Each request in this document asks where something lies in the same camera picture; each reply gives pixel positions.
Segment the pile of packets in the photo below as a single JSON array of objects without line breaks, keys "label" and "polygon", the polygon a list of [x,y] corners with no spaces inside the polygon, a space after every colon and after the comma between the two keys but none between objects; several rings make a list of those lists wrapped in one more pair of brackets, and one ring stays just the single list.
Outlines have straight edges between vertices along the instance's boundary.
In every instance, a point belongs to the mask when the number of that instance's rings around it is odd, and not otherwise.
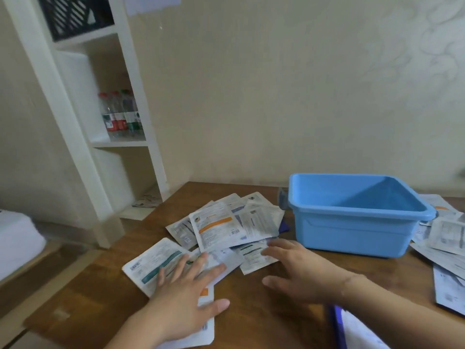
[{"label": "pile of packets", "polygon": [[[218,201],[210,201],[201,209],[168,225],[166,229],[179,243],[167,238],[157,242],[146,252],[124,265],[124,273],[148,296],[157,286],[161,267],[169,277],[179,259],[189,255],[187,266],[208,252],[204,271],[224,263],[226,270],[204,289],[199,306],[212,302],[213,286],[237,267],[247,275],[269,264],[275,258],[262,256],[267,240],[276,238],[280,232],[289,230],[283,221],[284,211],[265,199],[259,192],[239,197],[236,193]],[[189,249],[198,245],[193,251]],[[210,319],[202,330],[187,338],[168,341],[159,349],[180,349],[208,345],[214,339],[214,319]]]},{"label": "pile of packets", "polygon": [[465,216],[437,194],[420,197],[437,218],[420,222],[411,247],[434,262],[436,302],[465,315]]}]

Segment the hand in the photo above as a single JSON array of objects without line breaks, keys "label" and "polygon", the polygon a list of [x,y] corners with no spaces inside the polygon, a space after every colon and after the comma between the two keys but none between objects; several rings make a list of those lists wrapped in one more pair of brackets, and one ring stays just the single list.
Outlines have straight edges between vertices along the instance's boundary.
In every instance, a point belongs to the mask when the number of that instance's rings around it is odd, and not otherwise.
[{"label": "hand", "polygon": [[271,240],[262,255],[281,261],[290,276],[290,279],[267,276],[263,284],[307,303],[338,303],[344,284],[356,275],[296,241]]},{"label": "hand", "polygon": [[226,269],[221,264],[196,279],[207,258],[207,253],[201,254],[191,268],[183,272],[189,259],[187,254],[183,255],[170,280],[166,278],[165,270],[160,269],[152,299],[129,318],[107,348],[153,349],[165,341],[200,331],[210,318],[226,310],[228,299],[198,307],[201,291]]}]

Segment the black plastic basket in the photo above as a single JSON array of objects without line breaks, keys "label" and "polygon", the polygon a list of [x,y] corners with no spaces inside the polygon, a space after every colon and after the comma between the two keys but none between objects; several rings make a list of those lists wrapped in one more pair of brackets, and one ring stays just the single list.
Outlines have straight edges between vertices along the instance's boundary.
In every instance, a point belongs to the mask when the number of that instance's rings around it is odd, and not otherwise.
[{"label": "black plastic basket", "polygon": [[54,41],[114,24],[108,0],[39,0]]}]

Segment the person's left hand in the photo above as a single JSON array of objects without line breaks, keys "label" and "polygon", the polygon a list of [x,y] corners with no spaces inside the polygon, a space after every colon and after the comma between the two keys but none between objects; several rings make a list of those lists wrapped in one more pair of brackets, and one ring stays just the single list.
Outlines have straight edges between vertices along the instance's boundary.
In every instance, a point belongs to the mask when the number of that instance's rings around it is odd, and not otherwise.
[{"label": "person's left hand", "polygon": [[134,340],[131,348],[151,349],[165,341],[181,339],[200,331],[210,318],[226,310],[228,299],[198,307],[201,291],[226,269],[221,264],[196,279],[207,258],[207,253],[201,254],[191,268],[183,272],[189,259],[188,255],[183,255],[170,280],[166,279],[164,269],[160,269],[154,296],[126,322],[108,348],[126,348],[123,342]]}]

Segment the wall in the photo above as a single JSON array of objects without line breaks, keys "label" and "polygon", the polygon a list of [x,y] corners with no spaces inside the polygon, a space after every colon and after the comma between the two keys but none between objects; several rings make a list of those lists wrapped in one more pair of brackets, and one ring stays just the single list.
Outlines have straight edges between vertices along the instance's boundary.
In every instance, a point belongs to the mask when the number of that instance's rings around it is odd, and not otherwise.
[{"label": "wall", "polygon": [[465,0],[182,0],[130,25],[172,189],[327,172],[465,192]]},{"label": "wall", "polygon": [[94,209],[3,0],[0,22],[0,208],[90,228]]}]

